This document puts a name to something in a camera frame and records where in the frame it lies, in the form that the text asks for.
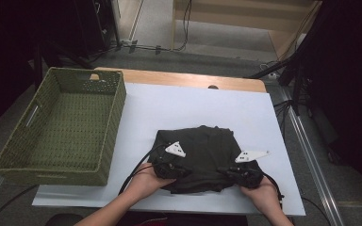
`green wicker basket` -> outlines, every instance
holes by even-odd
[[[122,72],[51,68],[0,153],[0,175],[106,185],[125,95]]]

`basket handle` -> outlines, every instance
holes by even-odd
[[[98,73],[79,73],[75,75],[75,78],[81,81],[100,81],[101,75]]]
[[[67,179],[67,176],[59,174],[38,174],[39,178],[54,178],[54,179]]]
[[[31,110],[28,112],[28,116],[25,118],[25,127],[29,127],[31,125],[39,109],[40,105],[38,104],[35,104],[31,107]]]

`white paper sheet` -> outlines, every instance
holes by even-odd
[[[127,96],[107,186],[40,186],[33,205],[102,207],[114,199],[125,178],[152,148],[157,130],[200,125],[234,131],[243,151],[271,154],[257,160],[285,195],[284,212],[303,216],[304,207],[268,93],[126,83]],[[165,190],[133,210],[160,212],[258,213],[236,186],[220,193],[172,195]]]

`forearm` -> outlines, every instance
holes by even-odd
[[[113,226],[116,225],[125,212],[139,201],[139,198],[129,192],[124,192],[105,207],[99,209],[87,218],[81,220],[76,226]]]
[[[272,226],[293,226],[281,209],[264,214]]]

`gray floor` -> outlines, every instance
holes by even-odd
[[[134,40],[138,44],[170,48],[173,1],[144,1]],[[182,21],[176,21],[174,48],[185,39]],[[269,62],[276,54],[267,30],[189,22],[185,53]]]
[[[155,7],[146,4],[146,2],[156,4],[157,2],[160,2],[160,0],[145,1],[135,38],[139,40],[139,44],[160,44],[165,46],[164,40],[167,40],[170,35],[167,38],[163,38],[165,37],[164,35],[158,35],[155,32],[149,33],[153,28],[149,28],[149,31],[144,30],[149,26],[143,25],[142,18],[144,16],[154,14],[154,12],[149,11],[148,8],[155,9]],[[230,35],[232,27],[228,28],[230,30],[227,31],[226,34],[222,34],[221,28],[206,28],[214,30],[218,29],[216,32],[219,33],[216,33],[216,35],[213,36],[216,38],[216,40],[212,41],[216,42],[214,47],[217,45],[221,48],[212,48],[212,50],[206,51],[205,49],[210,49],[212,47],[210,43],[213,42],[208,42],[206,38],[202,38],[202,36],[196,35],[196,40],[194,40],[195,38],[189,39],[192,41],[192,45],[188,45],[187,51],[183,53],[161,52],[157,55],[154,51],[139,49],[130,53],[129,49],[122,48],[120,51],[111,51],[104,54],[101,58],[93,63],[93,66],[242,77],[244,75],[259,72],[260,64],[274,60],[275,54],[269,47],[269,44],[265,41],[261,44],[255,44],[254,47],[247,47],[247,49],[252,49],[252,52],[249,54],[246,54],[246,52],[249,52],[250,50],[246,50],[246,52],[241,51],[243,53],[233,52],[230,45],[227,45],[227,42],[222,42],[222,40],[228,39]],[[259,31],[257,36],[261,37],[264,35],[262,34],[262,31]],[[246,40],[240,40],[240,46],[243,46],[244,44],[246,46],[250,45],[245,42]],[[197,45],[199,45],[199,43],[205,43],[206,46],[203,45],[201,48],[198,48]],[[263,78],[263,80],[266,83],[266,89],[271,95],[272,101],[275,104],[283,101],[281,88],[277,86],[276,82],[267,78]],[[33,94],[34,89],[31,87],[0,119],[0,151],[8,139],[8,136],[10,135],[16,122],[23,114],[24,109],[26,108]],[[304,107],[302,107],[301,112],[301,120],[304,122],[305,131],[310,138],[321,169],[324,172],[325,179],[332,190],[345,225],[362,225],[361,175],[349,166],[337,166],[331,164],[328,161],[326,147],[321,140],[316,125],[307,116]],[[296,181],[298,187],[301,189],[302,195],[313,201],[323,210],[319,191],[315,185],[312,174],[304,157],[303,149],[289,120],[289,117],[287,117],[286,121],[286,146]],[[25,188],[26,186],[17,186],[8,181],[5,181],[0,188],[0,206],[5,203],[9,197],[13,197]],[[94,209],[90,208],[33,207],[31,206],[31,202],[35,192],[36,190],[34,189],[23,195],[22,198],[12,203],[4,212],[2,212],[0,215],[0,225],[44,225],[44,223],[56,213],[77,213],[82,216],[86,216],[94,211]],[[312,204],[309,202],[304,202],[304,208],[307,216],[294,218],[296,225],[326,225],[324,217]],[[267,220],[261,216],[248,216],[248,219],[250,225],[270,225]]]

